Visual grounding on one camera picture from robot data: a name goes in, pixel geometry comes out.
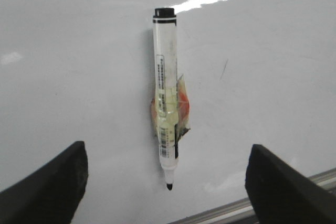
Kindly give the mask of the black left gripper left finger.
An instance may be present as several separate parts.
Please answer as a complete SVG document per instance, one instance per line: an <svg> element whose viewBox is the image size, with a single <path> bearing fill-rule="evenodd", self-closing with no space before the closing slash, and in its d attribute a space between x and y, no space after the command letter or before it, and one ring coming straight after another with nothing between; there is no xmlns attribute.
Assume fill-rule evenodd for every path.
<svg viewBox="0 0 336 224"><path fill-rule="evenodd" d="M88 157L76 141L1 192L1 223L71 223L88 180Z"/></svg>

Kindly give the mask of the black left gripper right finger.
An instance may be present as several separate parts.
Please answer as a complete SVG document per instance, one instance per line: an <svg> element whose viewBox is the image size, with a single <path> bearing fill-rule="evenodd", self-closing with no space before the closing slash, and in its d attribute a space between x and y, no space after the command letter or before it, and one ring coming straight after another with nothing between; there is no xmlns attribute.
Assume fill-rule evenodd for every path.
<svg viewBox="0 0 336 224"><path fill-rule="evenodd" d="M335 223L335 196L263 145L251 148L245 189L260 223Z"/></svg>

